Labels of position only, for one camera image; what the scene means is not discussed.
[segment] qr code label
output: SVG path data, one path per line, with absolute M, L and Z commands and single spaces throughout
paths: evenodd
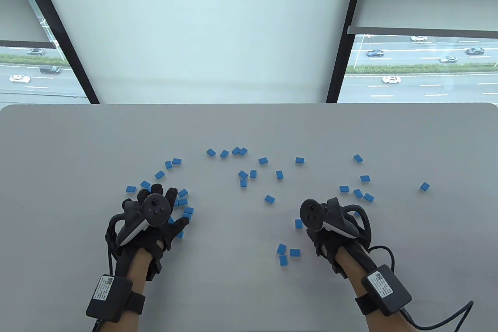
M 114 281 L 113 276 L 102 275 L 96 286 L 95 293 L 93 296 L 94 300 L 107 300 L 107 295 L 109 295 L 112 282 Z
M 377 291 L 381 298 L 385 298 L 390 294 L 393 294 L 393 289 L 389 286 L 384 276 L 379 271 L 375 271 L 373 274 L 368 276 L 368 281 Z

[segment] green median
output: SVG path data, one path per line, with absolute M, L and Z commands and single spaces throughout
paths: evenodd
M 14 54 L 0 54 L 0 63 L 13 63 L 15 65 L 69 66 L 67 61 L 58 57 L 16 56 Z
M 379 74 L 379 75 L 396 75 L 396 74 L 430 74 L 430 73 L 452 73 L 452 72 L 498 72 L 498 66 L 495 63 L 462 63 L 443 65 L 357 65 L 348 66 L 346 74 Z

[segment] window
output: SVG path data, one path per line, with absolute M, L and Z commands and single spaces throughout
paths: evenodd
M 356 35 L 338 102 L 498 105 L 498 40 Z
M 0 47 L 0 109 L 10 104 L 88 104 L 34 0 L 28 0 L 56 49 Z

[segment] car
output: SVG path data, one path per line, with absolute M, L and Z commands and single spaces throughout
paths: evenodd
M 31 48 L 28 51 L 28 54 L 30 56 L 43 56 L 45 54 L 45 50 L 40 48 Z
M 455 56 L 444 56 L 439 59 L 441 63 L 455 63 L 456 61 L 458 61 L 458 58 Z
M 402 79 L 400 76 L 389 75 L 389 76 L 384 76 L 382 78 L 382 81 L 384 83 L 401 83 Z
M 484 54 L 484 49 L 481 47 L 474 47 L 474 48 L 467 49 L 465 52 L 469 56 L 478 56 L 479 54 Z
M 12 83 L 29 83 L 31 78 L 26 75 L 11 75 L 9 81 Z
M 61 68 L 59 66 L 53 66 L 53 65 L 41 65 L 40 72 L 42 74 L 60 74 Z
M 412 36 L 411 41 L 413 42 L 425 42 L 427 41 L 428 37 L 427 36 Z
M 384 55 L 384 51 L 374 49 L 373 51 L 368 51 L 366 54 L 368 57 L 382 57 Z

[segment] person's right arm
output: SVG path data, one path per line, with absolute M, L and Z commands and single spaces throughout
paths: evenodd
M 366 271 L 356 262 L 353 257 L 343 248 L 337 251 L 336 261 L 344 269 L 347 278 L 351 282 L 356 297 L 365 295 L 366 289 L 361 284 L 361 279 L 365 277 Z M 401 315 L 400 312 L 385 316 L 380 310 L 366 315 L 366 324 L 370 332 L 414 332 L 412 327 Z

